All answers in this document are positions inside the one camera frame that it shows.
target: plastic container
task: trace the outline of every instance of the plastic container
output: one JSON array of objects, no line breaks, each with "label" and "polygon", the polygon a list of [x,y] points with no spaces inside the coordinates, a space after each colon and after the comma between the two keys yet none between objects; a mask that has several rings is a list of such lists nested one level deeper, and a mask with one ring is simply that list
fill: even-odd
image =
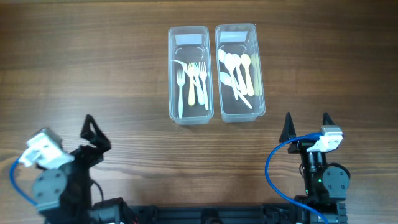
[{"label": "plastic container", "polygon": [[[188,104],[190,77],[185,74],[185,84],[182,88],[183,114],[179,116],[179,86],[177,85],[177,70],[183,66],[174,60],[189,63],[205,62],[208,77],[206,89],[208,110],[198,103],[197,86],[194,86],[195,104]],[[214,115],[213,84],[211,76],[211,56],[209,31],[204,26],[173,27],[169,30],[169,111],[170,118],[179,125],[206,124]]]},{"label": "plastic container", "polygon": [[[226,72],[227,74],[229,72],[225,64],[219,61],[219,55],[216,53],[222,119],[225,122],[254,121],[258,116],[262,116],[266,112],[256,26],[254,24],[226,24],[217,26],[216,52],[218,52],[218,49],[222,49],[226,53],[238,54],[240,57],[242,54],[250,56],[249,74],[254,89],[252,96],[244,95],[245,99],[252,106],[252,109],[240,97],[238,100],[235,100],[233,88],[224,85],[220,80],[220,72]],[[240,65],[240,71],[244,82],[247,84],[245,68],[242,65]],[[234,76],[238,80],[236,72],[236,69],[234,69]]]}]

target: blue cable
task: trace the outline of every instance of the blue cable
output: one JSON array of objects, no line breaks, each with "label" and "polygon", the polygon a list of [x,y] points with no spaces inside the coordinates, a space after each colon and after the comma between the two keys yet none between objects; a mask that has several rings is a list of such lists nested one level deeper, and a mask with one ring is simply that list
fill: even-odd
[{"label": "blue cable", "polygon": [[17,185],[14,177],[14,171],[17,168],[19,164],[19,158],[12,164],[10,168],[10,181],[14,189],[22,196],[24,197],[28,202],[30,202],[33,206],[37,205],[37,202],[35,202],[33,199],[31,199],[25,192],[23,192]]},{"label": "blue cable", "polygon": [[293,139],[289,139],[286,142],[283,142],[282,144],[278,145],[274,150],[272,150],[272,152],[269,154],[267,162],[266,162],[266,168],[265,168],[265,172],[266,172],[266,179],[268,181],[268,184],[272,187],[272,189],[274,189],[283,199],[285,199],[286,201],[307,209],[308,211],[318,215],[319,217],[321,217],[323,219],[323,221],[325,221],[326,224],[329,224],[328,219],[322,215],[320,212],[316,211],[315,209],[309,207],[308,205],[304,205],[303,203],[300,202],[296,202],[295,200],[289,198],[288,196],[284,195],[271,181],[271,179],[269,178],[269,174],[268,174],[268,167],[269,167],[269,162],[271,161],[272,156],[275,154],[276,151],[278,151],[278,149],[280,149],[281,147],[283,147],[286,144],[292,143],[294,141],[298,141],[298,140],[303,140],[303,139],[309,139],[309,140],[318,140],[319,137],[322,136],[321,133],[313,133],[313,134],[308,134],[308,135],[304,135],[304,136],[300,136],[297,138],[293,138]]}]

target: black cable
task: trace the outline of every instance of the black cable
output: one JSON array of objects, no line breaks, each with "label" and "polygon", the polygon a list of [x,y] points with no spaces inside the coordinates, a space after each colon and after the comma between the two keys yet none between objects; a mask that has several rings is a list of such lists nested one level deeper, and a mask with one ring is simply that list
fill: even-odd
[{"label": "black cable", "polygon": [[102,202],[104,202],[104,192],[102,191],[102,188],[101,188],[101,186],[100,186],[100,184],[99,183],[97,183],[95,180],[91,180],[92,182],[93,182],[93,184],[95,184],[97,187],[98,187],[98,190],[99,190],[99,192],[100,192],[100,194],[101,194],[101,199],[102,199]]},{"label": "black cable", "polygon": [[350,172],[348,171],[347,168],[343,167],[343,165],[338,164],[337,162],[331,162],[331,163],[328,164],[328,166],[334,166],[334,167],[338,167],[338,168],[344,170],[344,172],[347,173],[348,178],[351,179],[351,174],[350,174]]},{"label": "black cable", "polygon": [[303,170],[304,170],[303,164],[300,164],[300,166],[298,167],[298,170],[300,171],[300,175],[304,178],[303,172],[301,172],[301,168],[303,168]]}]

